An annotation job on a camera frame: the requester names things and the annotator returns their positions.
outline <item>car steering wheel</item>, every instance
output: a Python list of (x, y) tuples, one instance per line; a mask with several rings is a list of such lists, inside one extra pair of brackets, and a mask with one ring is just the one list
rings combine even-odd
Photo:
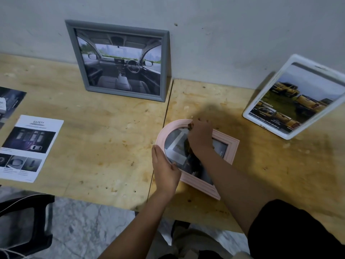
[[(135, 62), (135, 65), (130, 65), (129, 62)], [(127, 69), (133, 74), (137, 74), (140, 71), (139, 63), (136, 60), (128, 60), (126, 66)]]

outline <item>gray picture frame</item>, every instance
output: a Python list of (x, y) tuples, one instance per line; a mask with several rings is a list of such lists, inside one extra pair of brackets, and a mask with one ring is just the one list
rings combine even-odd
[[(136, 97), (141, 99), (165, 102), (167, 96), (167, 71), (169, 57), (169, 42), (170, 36), (168, 30), (157, 30), (148, 28), (139, 28), (131, 26), (118, 26), (104, 23), (93, 23), (75, 20), (65, 21), (68, 34), (71, 39), (72, 47), (79, 65), (81, 76), (84, 82), (85, 89), (92, 92), (101, 92), (105, 94), (121, 95), (127, 97)], [(159, 38), (162, 40), (162, 53), (161, 53), (161, 71), (160, 71), (160, 93), (159, 95), (145, 94), (133, 91), (123, 91), (118, 89), (95, 87), (91, 86), (88, 80), (87, 72), (84, 65), (84, 60), (79, 48), (79, 42), (76, 35), (76, 29), (102, 31), (116, 34), (129, 34), (141, 37)]]

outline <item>black chair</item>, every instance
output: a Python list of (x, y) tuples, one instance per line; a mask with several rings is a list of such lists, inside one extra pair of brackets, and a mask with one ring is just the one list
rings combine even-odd
[[(0, 203), (0, 217), (15, 211), (24, 210), (27, 208), (34, 209), (34, 219), (32, 236), (29, 242), (20, 244), (18, 246), (7, 248), (11, 251), (23, 254), (25, 256), (37, 253), (51, 246), (53, 235), (50, 233), (52, 225), (52, 206), (48, 213), (47, 229), (46, 225), (46, 207), (50, 203), (54, 203), (55, 196), (49, 194), (28, 196), (16, 198)], [(8, 252), (10, 259), (19, 259), (21, 256)], [(6, 254), (0, 251), (0, 259), (6, 259)]]

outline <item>pink picture frame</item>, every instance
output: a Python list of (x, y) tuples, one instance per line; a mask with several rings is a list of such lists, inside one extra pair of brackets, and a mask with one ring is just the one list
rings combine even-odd
[[(180, 120), (176, 120), (173, 121), (169, 124), (167, 124), (158, 134), (157, 136), (157, 140), (156, 140), (156, 144), (163, 150), (164, 153), (166, 153), (165, 150), (165, 141), (168, 137), (168, 135), (170, 135), (171, 132), (173, 132), (176, 129), (179, 128), (187, 128), (188, 124), (191, 123), (192, 120), (190, 119), (180, 119)], [(239, 140), (235, 139), (231, 136), (228, 136), (226, 134), (223, 134), (217, 130), (213, 129), (213, 133), (212, 133), (212, 138), (216, 139), (218, 141), (220, 141), (223, 144), (227, 144), (227, 148), (225, 150), (223, 159), (225, 161), (227, 161), (229, 164), (232, 164), (235, 158), (235, 154), (237, 151), (237, 147), (239, 145)], [(191, 185), (192, 187), (204, 192), (205, 194), (220, 200), (220, 196), (217, 192), (217, 189), (214, 185), (207, 183), (205, 181), (203, 181), (200, 178), (197, 178), (196, 176), (187, 173), (186, 171), (180, 169), (182, 171), (182, 175), (181, 175), (181, 181), (183, 181), (186, 184)]]

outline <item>printed photo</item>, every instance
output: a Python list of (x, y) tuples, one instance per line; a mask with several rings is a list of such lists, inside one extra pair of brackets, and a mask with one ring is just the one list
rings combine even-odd
[(2, 147), (35, 153), (46, 153), (55, 132), (15, 126)]
[(343, 93), (343, 85), (294, 63), (249, 114), (289, 134)]
[(26, 92), (0, 87), (0, 129), (24, 99)]
[(30, 158), (26, 159), (22, 170), (30, 171), (30, 172), (36, 172), (38, 170), (38, 167), (40, 166), (42, 160), (36, 159), (36, 158)]
[[(165, 154), (171, 163), (176, 163), (179, 169), (213, 185), (205, 168), (189, 146), (188, 133), (189, 130), (187, 128), (179, 128), (172, 131), (164, 143)], [(213, 139), (213, 147), (221, 157), (224, 157), (228, 145)]]
[(160, 94), (161, 39), (81, 29), (75, 33), (91, 86)]
[(10, 154), (0, 154), (0, 167), (5, 167), (10, 158)]
[(15, 168), (15, 169), (22, 169), (26, 159), (27, 159), (27, 157), (12, 155), (12, 157), (8, 161), (6, 167)]

